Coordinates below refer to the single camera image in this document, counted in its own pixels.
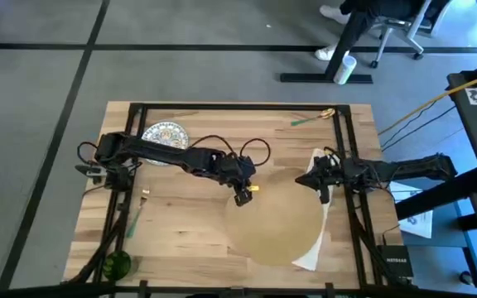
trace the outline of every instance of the wooden table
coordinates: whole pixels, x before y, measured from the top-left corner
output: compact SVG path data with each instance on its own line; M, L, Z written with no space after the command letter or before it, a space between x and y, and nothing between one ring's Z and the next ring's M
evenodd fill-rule
M128 102L110 102L100 133L124 130ZM370 105L350 105L359 155L380 159L381 151ZM244 110L152 110L146 126L172 121L183 126L190 143L218 134L237 150L250 138L264 138L272 147L270 161L256 175L268 175L287 167L306 169L312 150L336 148L332 120L316 120L291 127L292 120L310 118L314 111ZM347 136L342 126L344 138ZM349 144L344 140L345 148ZM201 147L227 149L218 140L206 140ZM264 159L266 149L252 143L248 155ZM131 210L139 205L143 189L151 194L138 220L133 238L124 250L139 261L139 268L118 284L136 286L148 280L152 286L243 286L271 288L322 288L326 282L336 289L358 289L349 217L343 188L335 188L325 226L316 272L295 266L258 265L233 250L225 234L224 206L233 191L212 180L187 175L179 167L156 167L144 163L137 170ZM89 260L99 241L108 207L109 190L96 190L83 198L75 238L65 268L65 278L73 277ZM392 198L381 190L369 194L374 236L398 225ZM386 233L388 244L402 244L398 228ZM369 255L364 245L365 271L373 280Z

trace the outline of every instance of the round tan placemat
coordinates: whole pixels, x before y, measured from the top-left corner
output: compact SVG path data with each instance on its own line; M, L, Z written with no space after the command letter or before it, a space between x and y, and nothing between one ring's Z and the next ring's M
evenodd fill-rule
M234 198L225 211L227 234L234 247L263 265L290 265L308 252L320 235L323 209L317 193L295 182L302 175L287 169L253 181L259 191L238 207Z

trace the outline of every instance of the black desk leg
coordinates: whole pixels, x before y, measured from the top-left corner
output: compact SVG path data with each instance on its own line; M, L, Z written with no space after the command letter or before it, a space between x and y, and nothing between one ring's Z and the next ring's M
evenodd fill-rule
M477 216L476 214L460 216L457 218L457 223L462 231L477 229Z
M407 219L477 192L477 168L395 204L398 220Z
M351 36L365 17L364 12L352 12L344 32L341 34L340 41L336 46L335 53L327 66L324 74L281 74L280 79L283 83L334 83L336 71L344 59L345 52L350 50L352 46ZM372 84L373 78L371 74L352 74L346 84Z

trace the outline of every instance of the decorative plate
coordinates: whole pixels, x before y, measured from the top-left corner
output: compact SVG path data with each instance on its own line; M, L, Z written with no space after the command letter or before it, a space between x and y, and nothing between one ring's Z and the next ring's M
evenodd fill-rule
M171 147L186 149L189 146L189 137L183 127L172 122L156 123L143 133L142 140L160 143ZM167 166L160 161L147 160L156 166Z

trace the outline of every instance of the white sneaker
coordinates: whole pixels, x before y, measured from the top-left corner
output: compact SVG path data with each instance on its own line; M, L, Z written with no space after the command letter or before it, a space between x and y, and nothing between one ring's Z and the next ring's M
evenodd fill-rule
M333 19L342 25L347 24L349 17L351 16L351 14L343 15L341 14L341 10L339 8L330 7L328 5L321 5L320 13L323 17Z
M318 60L330 61L332 59L332 55L335 53L336 46L337 45L334 44L334 45L324 47L323 49L319 49L316 51L316 53L314 53L314 55L316 56ZM348 54L349 54L349 51L346 51L344 57L347 56Z

